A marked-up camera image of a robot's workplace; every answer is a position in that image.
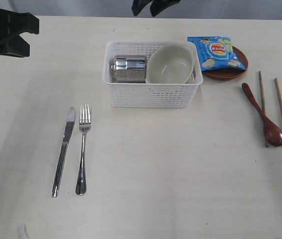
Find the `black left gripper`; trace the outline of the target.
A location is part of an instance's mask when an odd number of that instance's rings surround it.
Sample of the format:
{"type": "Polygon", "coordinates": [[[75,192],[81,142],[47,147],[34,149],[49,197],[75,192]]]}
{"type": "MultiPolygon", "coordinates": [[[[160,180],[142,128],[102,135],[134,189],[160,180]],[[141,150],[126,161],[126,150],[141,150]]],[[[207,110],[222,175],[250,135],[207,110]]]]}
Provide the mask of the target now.
{"type": "Polygon", "coordinates": [[[30,45],[20,36],[25,32],[39,34],[37,17],[0,8],[0,55],[29,57],[30,45]]]}

